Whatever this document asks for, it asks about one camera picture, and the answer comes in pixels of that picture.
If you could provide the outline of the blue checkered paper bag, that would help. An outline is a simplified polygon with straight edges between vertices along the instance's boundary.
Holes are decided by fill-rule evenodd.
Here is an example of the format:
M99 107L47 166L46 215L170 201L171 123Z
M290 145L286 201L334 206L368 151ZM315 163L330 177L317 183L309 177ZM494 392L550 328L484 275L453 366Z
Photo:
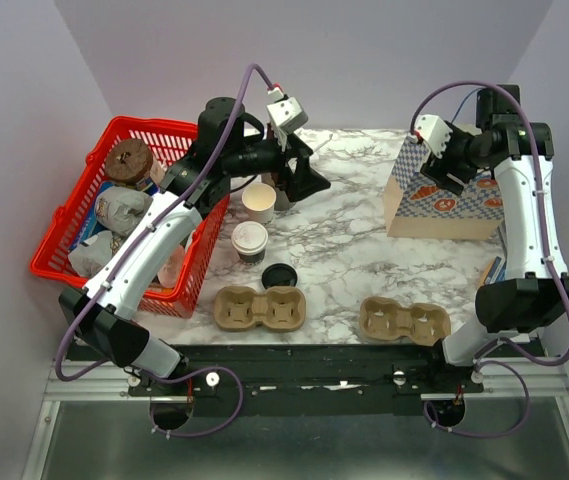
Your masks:
M479 173L461 195L420 173L428 149L405 140L383 193L387 235L401 238L486 240L504 220L496 180Z

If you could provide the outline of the white plastic cup lid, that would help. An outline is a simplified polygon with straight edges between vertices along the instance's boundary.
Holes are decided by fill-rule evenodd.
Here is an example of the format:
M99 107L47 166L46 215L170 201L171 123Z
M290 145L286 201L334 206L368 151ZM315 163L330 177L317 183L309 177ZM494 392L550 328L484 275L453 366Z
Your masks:
M255 221L245 221L238 224L231 235L233 247L243 254L255 254L262 251L268 242L268 231Z

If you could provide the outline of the black plastic cup lid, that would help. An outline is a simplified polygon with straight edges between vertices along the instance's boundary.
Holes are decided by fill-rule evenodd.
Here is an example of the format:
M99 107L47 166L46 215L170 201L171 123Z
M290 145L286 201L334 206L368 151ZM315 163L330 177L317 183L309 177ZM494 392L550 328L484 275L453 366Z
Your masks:
M296 270L285 263L269 265L262 273L261 283L265 289L272 287L295 287L298 282Z

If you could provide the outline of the black paper coffee cup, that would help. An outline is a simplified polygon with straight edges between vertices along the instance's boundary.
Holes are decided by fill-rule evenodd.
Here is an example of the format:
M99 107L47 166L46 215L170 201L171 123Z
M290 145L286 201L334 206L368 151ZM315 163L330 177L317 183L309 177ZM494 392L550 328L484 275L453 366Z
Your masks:
M264 260L266 248L253 250L237 249L237 254L240 260L246 264L258 264Z

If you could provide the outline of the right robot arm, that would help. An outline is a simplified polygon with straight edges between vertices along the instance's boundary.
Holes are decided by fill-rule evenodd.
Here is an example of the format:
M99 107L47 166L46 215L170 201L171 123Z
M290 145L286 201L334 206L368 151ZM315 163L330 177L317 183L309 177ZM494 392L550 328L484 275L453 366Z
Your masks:
M503 345L540 366L569 361L569 340L566 352L555 358L535 357L514 340L550 326L561 316L566 317L569 332L569 272L553 210L550 128L529 120L518 86L476 85L480 134L424 113L424 103L412 114L409 127L412 141L429 151L421 173L441 189L461 195L478 172L492 173L501 193L507 236L504 280L477 291L476 321L446 337L444 357L424 367L426 384L438 392L458 383L458 366L478 368Z

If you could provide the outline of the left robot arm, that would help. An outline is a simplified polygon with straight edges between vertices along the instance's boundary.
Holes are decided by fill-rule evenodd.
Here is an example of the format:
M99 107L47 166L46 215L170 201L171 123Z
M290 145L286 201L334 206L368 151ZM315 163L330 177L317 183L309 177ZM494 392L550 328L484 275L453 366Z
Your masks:
M166 172L124 245L82 288L62 292L59 304L69 327L55 356L60 380L67 378L62 361L70 342L79 337L115 365L147 372L165 395L184 387L183 356L132 320L160 267L227 197L234 178L273 173L292 202L330 186L310 166L313 151L295 133L308 120L300 102L278 89L270 93L268 125L246 113L239 99L208 101L195 140Z

